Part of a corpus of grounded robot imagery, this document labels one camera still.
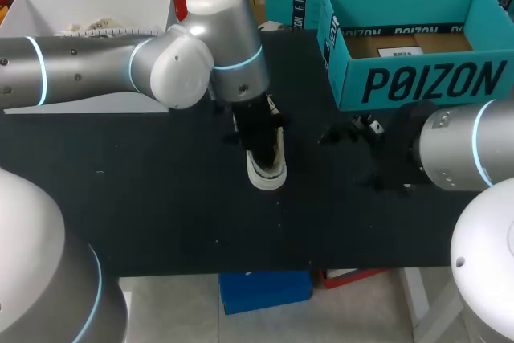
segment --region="paper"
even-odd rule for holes
[[[394,47],[394,48],[379,48],[378,54],[381,57],[386,56],[409,56],[409,55],[421,55],[423,51],[421,47]]]

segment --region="black table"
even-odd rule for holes
[[[291,120],[280,190],[252,187],[242,148],[222,140],[230,115],[207,98],[169,114],[5,116],[0,165],[45,189],[115,276],[449,264],[474,194],[357,186],[366,145],[318,145],[352,114],[337,111],[315,35],[263,32],[263,45]]]

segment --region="white floor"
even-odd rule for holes
[[[429,301],[448,268],[422,270]],[[125,278],[131,292],[127,343],[411,343],[412,326],[398,272],[326,290],[303,303],[226,316],[217,275]],[[458,319],[441,343],[468,343]]]

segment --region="shoe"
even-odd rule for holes
[[[271,114],[279,114],[279,110],[276,108],[270,96],[267,96],[267,102],[270,105]],[[284,128],[278,127],[275,129],[275,132],[275,160],[270,168],[259,166],[251,150],[247,150],[248,177],[250,178],[250,182],[261,190],[275,190],[280,188],[285,183],[288,175],[284,152]]]

